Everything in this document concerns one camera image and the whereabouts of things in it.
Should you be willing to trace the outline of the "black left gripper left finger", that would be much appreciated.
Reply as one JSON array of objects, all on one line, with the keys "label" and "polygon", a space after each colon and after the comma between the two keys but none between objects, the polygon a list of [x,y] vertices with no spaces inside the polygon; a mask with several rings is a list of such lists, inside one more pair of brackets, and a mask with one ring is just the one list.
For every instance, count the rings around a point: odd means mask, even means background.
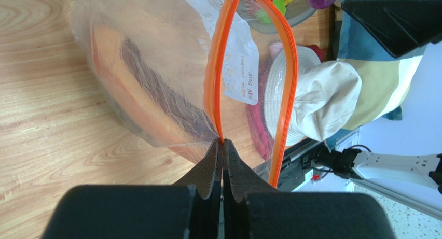
[{"label": "black left gripper left finger", "polygon": [[217,238],[221,148],[215,139],[203,159],[172,185],[71,188],[43,238]]}]

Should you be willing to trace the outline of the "green star fruit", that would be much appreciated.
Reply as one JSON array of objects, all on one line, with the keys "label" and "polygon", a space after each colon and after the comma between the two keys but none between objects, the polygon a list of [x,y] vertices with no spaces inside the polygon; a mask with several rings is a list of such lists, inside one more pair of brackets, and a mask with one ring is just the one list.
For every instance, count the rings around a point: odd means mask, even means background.
[{"label": "green star fruit", "polygon": [[[271,3],[281,14],[284,15],[286,13],[286,5],[284,0],[273,0]],[[272,21],[263,6],[260,6],[260,9],[255,12],[255,16],[258,18],[260,23],[272,24]]]}]

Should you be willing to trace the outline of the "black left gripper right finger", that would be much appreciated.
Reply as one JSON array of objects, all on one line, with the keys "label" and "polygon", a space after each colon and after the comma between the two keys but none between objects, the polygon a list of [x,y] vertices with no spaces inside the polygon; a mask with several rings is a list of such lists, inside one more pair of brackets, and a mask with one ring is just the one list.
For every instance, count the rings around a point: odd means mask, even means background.
[{"label": "black left gripper right finger", "polygon": [[281,192],[223,143],[225,238],[394,238],[379,203],[361,193]]}]

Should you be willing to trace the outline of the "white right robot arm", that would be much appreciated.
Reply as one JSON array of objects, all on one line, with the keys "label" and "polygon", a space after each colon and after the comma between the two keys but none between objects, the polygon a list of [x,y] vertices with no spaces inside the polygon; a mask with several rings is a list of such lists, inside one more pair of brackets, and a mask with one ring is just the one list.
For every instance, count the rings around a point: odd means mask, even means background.
[{"label": "white right robot arm", "polygon": [[[342,9],[393,57],[441,40],[441,0],[344,0]],[[384,210],[366,194],[277,191],[282,157],[275,154],[267,184],[240,160],[232,142],[225,143],[225,238],[394,238]],[[343,178],[390,178],[441,189],[440,154],[346,149],[319,152],[314,160]]]}]

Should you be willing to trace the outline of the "plaid pillow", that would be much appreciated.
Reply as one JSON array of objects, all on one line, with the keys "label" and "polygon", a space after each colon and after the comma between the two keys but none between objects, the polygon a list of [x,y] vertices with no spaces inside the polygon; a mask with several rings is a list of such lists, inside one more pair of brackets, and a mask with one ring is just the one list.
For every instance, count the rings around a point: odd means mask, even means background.
[{"label": "plaid pillow", "polygon": [[325,141],[329,150],[334,149],[339,139],[373,120],[386,115],[401,119],[400,106],[426,50],[421,47],[402,57],[392,57],[361,24],[342,10],[342,1],[334,2],[333,54],[338,61],[356,69],[362,87],[349,121]]}]

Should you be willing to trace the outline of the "beige bucket hat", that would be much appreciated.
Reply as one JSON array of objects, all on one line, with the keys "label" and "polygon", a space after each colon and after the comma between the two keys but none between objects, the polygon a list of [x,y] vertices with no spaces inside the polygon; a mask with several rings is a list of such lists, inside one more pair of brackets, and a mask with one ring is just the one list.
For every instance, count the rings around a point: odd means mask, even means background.
[{"label": "beige bucket hat", "polygon": [[[362,80],[349,63],[322,63],[311,48],[297,46],[298,84],[286,140],[292,146],[304,137],[324,141],[349,121],[356,109]],[[271,46],[272,65],[265,85],[263,112],[275,138],[286,73],[283,49]]]}]

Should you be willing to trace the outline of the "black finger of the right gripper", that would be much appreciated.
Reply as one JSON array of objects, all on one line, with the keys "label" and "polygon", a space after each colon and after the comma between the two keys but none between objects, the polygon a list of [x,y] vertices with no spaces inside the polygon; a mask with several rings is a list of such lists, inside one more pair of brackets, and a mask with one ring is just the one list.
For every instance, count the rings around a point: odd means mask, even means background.
[{"label": "black finger of the right gripper", "polygon": [[441,0],[343,0],[341,8],[394,58],[441,42]]}]

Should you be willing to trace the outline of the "clear zip top bag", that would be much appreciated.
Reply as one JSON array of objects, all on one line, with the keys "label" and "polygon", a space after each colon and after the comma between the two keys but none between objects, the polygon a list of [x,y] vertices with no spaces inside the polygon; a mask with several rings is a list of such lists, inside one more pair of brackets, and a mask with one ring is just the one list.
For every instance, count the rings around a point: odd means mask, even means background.
[{"label": "clear zip top bag", "polygon": [[[259,22],[260,6],[272,24]],[[274,156],[284,153],[298,74],[298,52],[285,15],[269,0],[75,0],[71,27],[95,76],[92,30],[104,25],[131,39],[147,66],[204,111],[214,139],[233,141],[241,159],[253,169],[263,167],[262,178],[270,183]],[[265,161],[254,146],[246,105],[259,102],[259,63],[271,56],[272,45],[283,49],[286,73],[271,157]],[[104,94],[115,112],[115,103]]]}]

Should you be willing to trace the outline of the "magenta folded cloth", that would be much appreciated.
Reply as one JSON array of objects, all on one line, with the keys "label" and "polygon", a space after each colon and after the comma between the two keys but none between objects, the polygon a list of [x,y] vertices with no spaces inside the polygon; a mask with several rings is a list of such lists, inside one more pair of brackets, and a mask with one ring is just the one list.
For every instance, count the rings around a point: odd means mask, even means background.
[{"label": "magenta folded cloth", "polygon": [[269,71],[273,59],[267,56],[264,61],[259,63],[258,71],[258,97],[259,102],[256,105],[246,105],[247,121],[250,128],[254,146],[263,160],[268,160],[271,157],[271,145],[274,139],[269,134],[265,125],[263,103],[265,95],[265,87],[268,80]]}]

